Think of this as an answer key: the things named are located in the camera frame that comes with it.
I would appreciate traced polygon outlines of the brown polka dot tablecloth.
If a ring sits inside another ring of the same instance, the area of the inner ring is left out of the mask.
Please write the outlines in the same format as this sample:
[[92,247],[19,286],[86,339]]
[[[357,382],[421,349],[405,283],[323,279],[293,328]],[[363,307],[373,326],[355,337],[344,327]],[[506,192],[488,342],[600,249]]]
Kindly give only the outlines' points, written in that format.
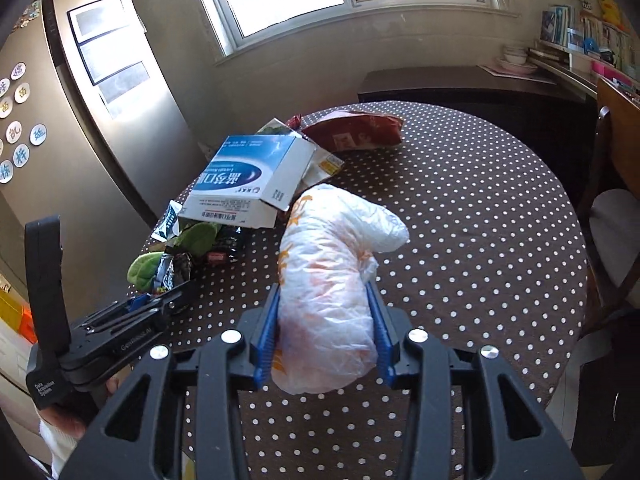
[[[547,404],[584,319],[587,263],[574,208],[551,169],[515,136],[450,108],[387,101],[397,148],[348,153],[334,184],[397,214],[409,240],[378,257],[392,308],[450,346],[497,347]],[[240,397],[255,479],[389,479],[408,393],[370,374],[333,392],[274,385]]]

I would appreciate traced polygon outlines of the silver double door refrigerator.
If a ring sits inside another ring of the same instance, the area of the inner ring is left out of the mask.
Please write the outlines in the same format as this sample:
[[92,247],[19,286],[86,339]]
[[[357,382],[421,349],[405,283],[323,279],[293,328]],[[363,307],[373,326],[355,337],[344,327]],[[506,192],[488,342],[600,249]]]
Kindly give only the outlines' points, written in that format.
[[205,157],[132,0],[36,0],[1,48],[1,272],[27,292],[24,229],[61,220],[70,318],[126,273]]

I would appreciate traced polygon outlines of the wooden chair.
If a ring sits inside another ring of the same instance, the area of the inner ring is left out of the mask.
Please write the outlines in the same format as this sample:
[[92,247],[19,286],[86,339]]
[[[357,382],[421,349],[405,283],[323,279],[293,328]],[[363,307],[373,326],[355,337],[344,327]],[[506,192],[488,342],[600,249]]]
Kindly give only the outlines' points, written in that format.
[[585,335],[639,307],[639,102],[601,78],[597,104],[589,183],[578,208],[596,302]]

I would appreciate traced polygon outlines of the dark wooden cabinet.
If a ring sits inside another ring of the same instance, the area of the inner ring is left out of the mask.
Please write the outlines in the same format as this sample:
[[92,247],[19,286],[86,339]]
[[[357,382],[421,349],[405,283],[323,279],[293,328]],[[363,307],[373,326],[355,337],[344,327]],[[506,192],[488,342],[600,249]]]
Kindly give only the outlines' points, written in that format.
[[462,110],[502,127],[522,112],[525,118],[557,119],[594,126],[597,102],[556,78],[522,79],[494,75],[480,66],[422,66],[376,70],[357,91],[361,103],[408,101]]

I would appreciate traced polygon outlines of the green plush toy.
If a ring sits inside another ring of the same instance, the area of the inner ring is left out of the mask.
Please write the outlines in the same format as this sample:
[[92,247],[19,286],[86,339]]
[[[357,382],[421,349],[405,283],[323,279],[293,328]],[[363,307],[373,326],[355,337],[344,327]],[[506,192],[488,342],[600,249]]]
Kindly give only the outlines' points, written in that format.
[[194,262],[216,244],[220,225],[196,222],[163,244],[159,252],[146,252],[134,259],[127,281],[139,292],[159,295],[190,280]]

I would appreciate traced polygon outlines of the black snack wrapper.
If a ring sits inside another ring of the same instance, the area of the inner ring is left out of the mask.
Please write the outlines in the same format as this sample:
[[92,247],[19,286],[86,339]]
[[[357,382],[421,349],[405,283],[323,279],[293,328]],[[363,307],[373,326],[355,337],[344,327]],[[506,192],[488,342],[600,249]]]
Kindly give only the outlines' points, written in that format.
[[235,263],[244,252],[248,229],[239,226],[222,226],[212,248],[206,252],[205,260],[210,266]]

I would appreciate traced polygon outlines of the dark red snack bag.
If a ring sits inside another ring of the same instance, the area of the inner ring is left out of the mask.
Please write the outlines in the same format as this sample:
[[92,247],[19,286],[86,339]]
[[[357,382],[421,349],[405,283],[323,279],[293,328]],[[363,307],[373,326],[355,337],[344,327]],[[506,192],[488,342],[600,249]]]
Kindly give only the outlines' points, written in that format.
[[394,148],[401,144],[404,121],[394,115],[337,110],[302,129],[331,153]]

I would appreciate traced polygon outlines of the white orange plastic bag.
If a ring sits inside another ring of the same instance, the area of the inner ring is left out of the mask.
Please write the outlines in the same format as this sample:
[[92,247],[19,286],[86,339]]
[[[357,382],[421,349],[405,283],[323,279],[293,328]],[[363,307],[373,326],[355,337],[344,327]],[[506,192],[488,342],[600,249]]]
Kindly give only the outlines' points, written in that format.
[[329,184],[296,200],[280,241],[278,345],[272,380],[289,394],[326,393],[366,376],[378,359],[366,286],[376,255],[409,231],[383,206]]

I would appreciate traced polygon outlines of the stacked white bowls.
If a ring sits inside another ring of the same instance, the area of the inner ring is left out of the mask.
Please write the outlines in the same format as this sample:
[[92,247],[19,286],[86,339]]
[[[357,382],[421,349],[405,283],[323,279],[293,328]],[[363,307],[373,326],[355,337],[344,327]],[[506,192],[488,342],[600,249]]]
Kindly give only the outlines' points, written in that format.
[[529,62],[527,50],[521,47],[504,46],[498,64],[503,70],[517,75],[530,75],[537,70],[537,66]]

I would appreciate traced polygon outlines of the blue white mask box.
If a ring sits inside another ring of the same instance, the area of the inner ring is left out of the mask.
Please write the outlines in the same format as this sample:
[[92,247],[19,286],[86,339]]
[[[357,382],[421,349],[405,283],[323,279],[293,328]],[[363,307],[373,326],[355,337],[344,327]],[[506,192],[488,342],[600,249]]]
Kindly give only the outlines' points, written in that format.
[[196,179],[179,216],[272,228],[278,213],[288,210],[315,150],[295,134],[228,136]]

